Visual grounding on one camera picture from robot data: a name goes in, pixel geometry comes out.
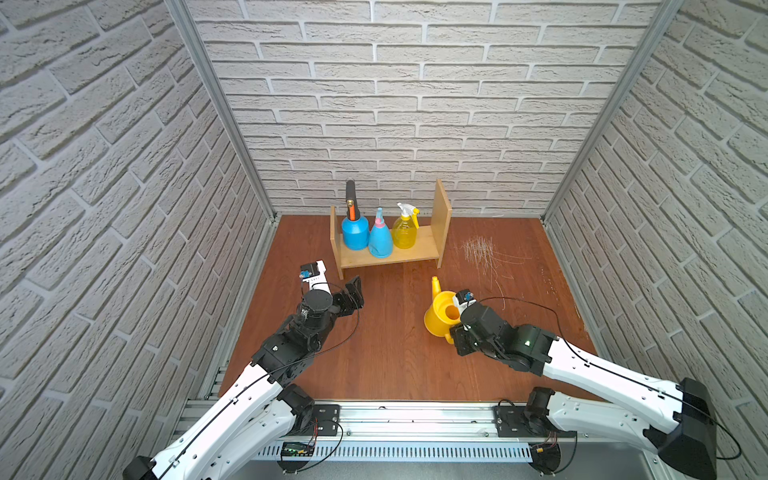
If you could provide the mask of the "yellow watering can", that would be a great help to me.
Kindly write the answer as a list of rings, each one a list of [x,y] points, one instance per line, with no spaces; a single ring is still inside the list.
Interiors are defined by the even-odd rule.
[[[460,323],[459,308],[456,303],[456,293],[443,290],[437,276],[431,280],[432,301],[424,315],[424,325],[428,332],[435,337],[454,344],[450,329]]]

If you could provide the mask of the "small blue spray bottle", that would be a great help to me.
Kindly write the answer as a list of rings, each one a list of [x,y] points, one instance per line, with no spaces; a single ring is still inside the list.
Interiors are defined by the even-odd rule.
[[[384,220],[382,207],[377,208],[375,220],[369,233],[368,249],[370,254],[378,259],[388,258],[393,253],[393,239]]]

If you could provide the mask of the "blue pressure sprayer bottle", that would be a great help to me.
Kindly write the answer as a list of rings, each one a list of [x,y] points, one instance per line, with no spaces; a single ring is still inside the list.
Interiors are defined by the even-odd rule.
[[[343,241],[350,250],[360,251],[368,246],[369,223],[358,207],[354,180],[346,181],[345,200],[347,215],[342,221]]]

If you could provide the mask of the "yellow spray bottle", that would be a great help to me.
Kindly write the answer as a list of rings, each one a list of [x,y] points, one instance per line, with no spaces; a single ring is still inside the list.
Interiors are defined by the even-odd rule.
[[[400,216],[395,221],[391,233],[395,247],[406,250],[412,248],[417,240],[417,232],[420,228],[418,215],[420,210],[408,203],[397,203]]]

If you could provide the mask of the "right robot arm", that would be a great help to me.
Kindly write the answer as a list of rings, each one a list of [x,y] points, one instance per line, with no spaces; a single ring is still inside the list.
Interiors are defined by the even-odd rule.
[[[707,387],[692,378],[673,382],[646,376],[575,347],[531,324],[510,325],[492,308],[459,292],[460,319],[450,329],[459,355],[475,352],[515,371],[574,385],[585,400],[537,387],[524,410],[535,433],[595,434],[654,453],[695,479],[717,476],[716,419]]]

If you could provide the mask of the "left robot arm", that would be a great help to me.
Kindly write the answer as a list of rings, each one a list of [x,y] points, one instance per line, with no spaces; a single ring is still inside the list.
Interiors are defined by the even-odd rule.
[[[359,313],[364,297],[360,277],[337,292],[322,275],[306,281],[297,310],[214,406],[153,457],[134,458],[123,478],[228,479],[278,438],[313,430],[315,401],[294,381],[326,353],[323,345],[337,319]]]

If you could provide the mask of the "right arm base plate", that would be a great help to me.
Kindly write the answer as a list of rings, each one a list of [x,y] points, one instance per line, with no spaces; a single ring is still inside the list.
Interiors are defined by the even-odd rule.
[[[527,414],[525,405],[501,402],[492,407],[494,426],[499,438],[547,438],[557,434],[558,438],[575,438],[573,431],[555,427],[542,415]]]

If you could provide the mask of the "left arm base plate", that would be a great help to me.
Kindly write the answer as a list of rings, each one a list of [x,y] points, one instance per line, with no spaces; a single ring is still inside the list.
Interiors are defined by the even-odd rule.
[[[340,413],[340,404],[321,403],[307,407],[296,416],[288,436],[335,437]]]

